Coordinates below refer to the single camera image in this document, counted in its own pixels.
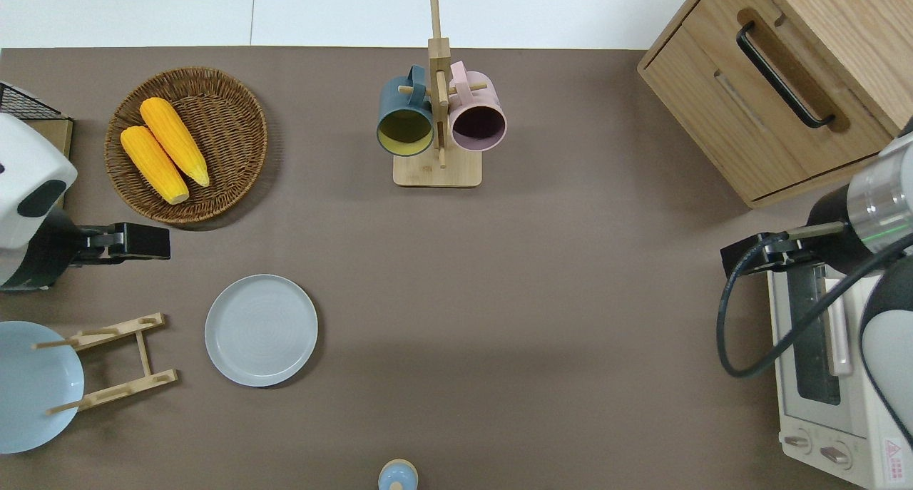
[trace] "bamboo plate stand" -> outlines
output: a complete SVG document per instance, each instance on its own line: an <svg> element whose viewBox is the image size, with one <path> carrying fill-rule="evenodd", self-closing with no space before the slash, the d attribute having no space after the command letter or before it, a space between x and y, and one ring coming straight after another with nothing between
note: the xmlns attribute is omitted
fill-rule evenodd
<svg viewBox="0 0 913 490"><path fill-rule="evenodd" d="M401 187L470 188L482 184L482 154L454 146L450 140L450 39L441 37L441 19L437 0L431 0L431 28L428 39L428 68L431 83L431 112L434 119L434 149L415 156L394 156L394 183ZM411 87L401 87L411 93Z"/></svg>
<svg viewBox="0 0 913 490"><path fill-rule="evenodd" d="M111 340L127 337L127 335L136 335L136 342L140 347L140 361L143 363L143 373L146 374L143 377L139 377L139 379L131 380L131 382L120 383L120 385L114 385L107 389L101 389L97 392L86 394L82 396L82 399L80 400L74 400L74 402L55 406L54 408L48 409L45 413L47 415L52 415L53 413L62 412L65 409L71 408L76 408L77 412L82 412L83 409L93 408L94 406L106 402L112 402L112 400L131 396L143 392L143 390L154 389L155 387L167 383L177 382L177 370L169 369L153 374L153 371L151 371L149 366L149 354L146 352L146 340L143 338L143 331L150 330L154 327L160 327L160 325L163 324L165 324L165 319L162 314L152 314L120 324L111 325L110 327L102 327L99 330L80 331L64 340L33 344L33 349L71 346L74 350L81 351L83 349L88 349L89 347L100 346L100 344L108 343Z"/></svg>

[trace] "yellow corn cob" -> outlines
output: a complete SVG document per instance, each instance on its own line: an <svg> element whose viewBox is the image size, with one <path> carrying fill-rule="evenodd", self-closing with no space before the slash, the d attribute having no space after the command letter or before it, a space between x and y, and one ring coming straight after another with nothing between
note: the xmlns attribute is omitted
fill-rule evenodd
<svg viewBox="0 0 913 490"><path fill-rule="evenodd" d="M183 174L203 187L209 187L209 172L206 172L203 154L174 107L162 98L148 98L140 105L140 115Z"/></svg>
<svg viewBox="0 0 913 490"><path fill-rule="evenodd" d="M143 178L169 204L186 201L190 195L187 184L174 164L145 126L131 126L121 132L121 145Z"/></svg>

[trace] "pink mug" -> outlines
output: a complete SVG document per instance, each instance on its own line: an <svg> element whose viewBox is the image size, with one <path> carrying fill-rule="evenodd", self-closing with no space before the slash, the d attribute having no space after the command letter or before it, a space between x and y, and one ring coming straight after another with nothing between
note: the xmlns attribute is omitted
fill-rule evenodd
<svg viewBox="0 0 913 490"><path fill-rule="evenodd" d="M463 61L450 65L454 78L450 86L456 94L450 96L450 139L469 151L495 148L504 138L508 123L501 109L495 86L488 76L478 71L466 71ZM485 89L470 90L470 85L485 83Z"/></svg>

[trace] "oven door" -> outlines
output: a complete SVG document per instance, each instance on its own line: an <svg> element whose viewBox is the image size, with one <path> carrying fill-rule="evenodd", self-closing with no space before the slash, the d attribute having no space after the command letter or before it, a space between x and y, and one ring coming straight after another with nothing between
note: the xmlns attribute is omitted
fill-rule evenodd
<svg viewBox="0 0 913 490"><path fill-rule="evenodd" d="M786 335L840 277L822 265L774 273L770 279L774 338ZM858 333L865 300L875 282L877 278L864 278L854 285L780 357L784 415L867 438Z"/></svg>

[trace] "plate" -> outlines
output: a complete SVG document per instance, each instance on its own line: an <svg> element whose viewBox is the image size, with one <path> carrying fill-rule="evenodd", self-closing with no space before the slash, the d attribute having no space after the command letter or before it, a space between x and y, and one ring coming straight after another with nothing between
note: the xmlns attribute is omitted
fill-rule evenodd
<svg viewBox="0 0 913 490"><path fill-rule="evenodd" d="M82 364L69 346L32 349L63 340L43 325L0 322L0 454L28 451L66 428L77 409L45 411L82 399Z"/></svg>
<svg viewBox="0 0 913 490"><path fill-rule="evenodd" d="M225 377L268 387L304 366L317 344L317 310L294 282L247 276L215 298L205 326L206 351Z"/></svg>
<svg viewBox="0 0 913 490"><path fill-rule="evenodd" d="M185 178L190 197L169 205L147 184L123 151L121 132L143 125L140 104L169 100L203 154L209 187ZM267 156L267 120L257 97L241 81L216 68L174 68L131 91L111 117L105 135L105 169L114 190L151 220L192 224L212 219L248 194Z"/></svg>

